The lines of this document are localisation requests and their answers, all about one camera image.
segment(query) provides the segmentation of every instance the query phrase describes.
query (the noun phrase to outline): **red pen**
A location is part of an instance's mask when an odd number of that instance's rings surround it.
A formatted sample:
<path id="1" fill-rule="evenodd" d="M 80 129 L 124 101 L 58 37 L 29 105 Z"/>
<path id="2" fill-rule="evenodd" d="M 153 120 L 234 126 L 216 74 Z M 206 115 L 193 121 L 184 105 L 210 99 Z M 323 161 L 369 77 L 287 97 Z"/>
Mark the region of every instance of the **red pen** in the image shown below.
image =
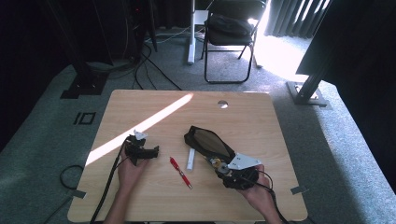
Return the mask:
<path id="1" fill-rule="evenodd" d="M 190 181 L 187 179 L 187 177 L 184 175 L 184 173 L 180 170 L 180 168 L 178 167 L 177 162 L 175 161 L 175 159 L 173 159 L 171 157 L 170 158 L 170 162 L 175 167 L 175 169 L 178 171 L 178 173 L 181 175 L 181 178 L 183 178 L 184 183 L 186 183 L 186 185 L 189 186 L 190 189 L 192 189 L 192 185 L 190 184 Z"/>

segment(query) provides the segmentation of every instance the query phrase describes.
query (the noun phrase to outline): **folding chair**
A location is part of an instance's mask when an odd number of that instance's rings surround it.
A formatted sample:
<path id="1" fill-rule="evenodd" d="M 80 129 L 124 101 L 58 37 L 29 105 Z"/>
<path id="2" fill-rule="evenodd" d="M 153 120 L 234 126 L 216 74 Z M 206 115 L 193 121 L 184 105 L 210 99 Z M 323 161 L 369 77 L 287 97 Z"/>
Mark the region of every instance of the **folding chair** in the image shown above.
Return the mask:
<path id="1" fill-rule="evenodd" d="M 214 0 L 208 9 L 205 22 L 205 40 L 201 59 L 205 53 L 205 81 L 211 84 L 243 83 L 250 76 L 257 28 L 266 7 L 266 0 Z M 242 50 L 208 49 L 213 46 L 244 46 Z M 207 53 L 209 51 L 241 51 L 241 59 L 246 47 L 250 48 L 247 76 L 242 80 L 209 80 L 207 78 Z"/>

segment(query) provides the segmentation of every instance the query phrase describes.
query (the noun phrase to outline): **gray carpet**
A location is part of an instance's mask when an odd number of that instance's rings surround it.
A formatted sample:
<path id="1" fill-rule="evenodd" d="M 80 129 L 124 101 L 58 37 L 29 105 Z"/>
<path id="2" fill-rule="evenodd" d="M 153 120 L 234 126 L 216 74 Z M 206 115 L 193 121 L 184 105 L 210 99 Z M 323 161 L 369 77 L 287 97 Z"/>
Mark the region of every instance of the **gray carpet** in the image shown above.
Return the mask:
<path id="1" fill-rule="evenodd" d="M 296 60 L 301 60 L 310 42 L 296 37 L 277 41 L 288 48 L 292 44 L 298 52 Z M 286 74 L 253 64 L 251 78 L 244 84 L 210 85 L 204 81 L 204 64 L 199 60 L 202 43 L 197 42 L 193 65 L 187 65 L 188 44 L 186 38 L 172 38 L 159 44 L 159 52 L 149 57 L 182 90 L 259 91 L 271 95 L 295 173 L 300 185 L 308 188 L 303 195 L 309 218 L 302 223 L 396 223 L 396 196 L 333 85 L 319 85 L 328 107 L 295 105 L 286 82 L 300 78 L 292 72 L 298 63 L 286 61 L 280 64 L 288 68 Z M 290 55 L 287 50 L 260 51 L 267 51 L 269 59 L 286 60 Z M 223 55 L 213 56 L 210 63 L 209 72 L 214 77 L 243 76 L 247 71 L 247 62 Z M 92 65 L 108 68 L 100 63 Z M 67 211 L 73 190 L 61 184 L 61 172 L 70 165 L 85 164 L 110 93 L 138 89 L 134 71 L 119 71 L 110 74 L 101 95 L 60 99 L 75 75 L 73 67 L 68 66 L 52 80 L 0 154 L 0 223 L 69 223 Z M 150 63 L 139 68 L 137 78 L 144 89 L 177 90 Z M 88 120 L 76 120 L 78 113 L 85 113 Z M 86 124 L 93 113 L 92 124 Z M 66 184 L 73 186 L 80 171 L 71 169 L 64 176 Z"/>

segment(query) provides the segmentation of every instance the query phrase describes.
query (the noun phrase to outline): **white component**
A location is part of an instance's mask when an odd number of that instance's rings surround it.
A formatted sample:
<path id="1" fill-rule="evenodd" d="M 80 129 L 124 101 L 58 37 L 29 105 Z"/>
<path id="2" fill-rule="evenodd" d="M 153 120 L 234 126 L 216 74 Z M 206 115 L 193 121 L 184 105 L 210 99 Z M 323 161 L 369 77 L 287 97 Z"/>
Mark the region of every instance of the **white component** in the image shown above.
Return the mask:
<path id="1" fill-rule="evenodd" d="M 241 153 L 236 153 L 233 160 L 230 162 L 230 164 L 228 164 L 228 168 L 233 170 L 242 170 L 259 164 L 262 164 L 262 162 L 258 159 L 249 157 Z"/>
<path id="2" fill-rule="evenodd" d="M 187 160 L 187 170 L 189 171 L 192 170 L 192 166 L 194 165 L 194 155 L 195 155 L 195 149 L 190 148 L 189 159 Z"/>
<path id="3" fill-rule="evenodd" d="M 142 140 L 143 138 L 147 138 L 148 135 L 146 133 L 140 133 L 137 130 L 134 130 L 134 136 L 137 140 Z"/>
<path id="4" fill-rule="evenodd" d="M 189 58 L 187 63 L 194 64 L 195 61 L 195 38 L 191 39 L 190 48 L 189 48 Z"/>

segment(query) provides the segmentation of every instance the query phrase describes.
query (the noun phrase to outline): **person's right hand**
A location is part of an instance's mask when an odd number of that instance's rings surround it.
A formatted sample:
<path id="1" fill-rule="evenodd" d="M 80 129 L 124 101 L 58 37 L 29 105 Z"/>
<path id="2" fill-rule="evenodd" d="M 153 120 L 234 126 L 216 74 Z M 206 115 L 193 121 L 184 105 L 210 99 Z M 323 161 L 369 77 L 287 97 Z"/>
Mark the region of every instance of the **person's right hand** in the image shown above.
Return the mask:
<path id="1" fill-rule="evenodd" d="M 257 183 L 269 188 L 270 181 L 263 173 L 264 166 L 260 164 L 256 166 L 256 169 L 259 171 L 259 179 L 257 180 Z M 259 211 L 264 216 L 267 223 L 282 223 L 276 211 L 273 198 L 267 189 L 259 185 L 254 185 L 250 189 L 238 189 L 237 191 L 245 197 L 245 199 L 254 209 Z"/>

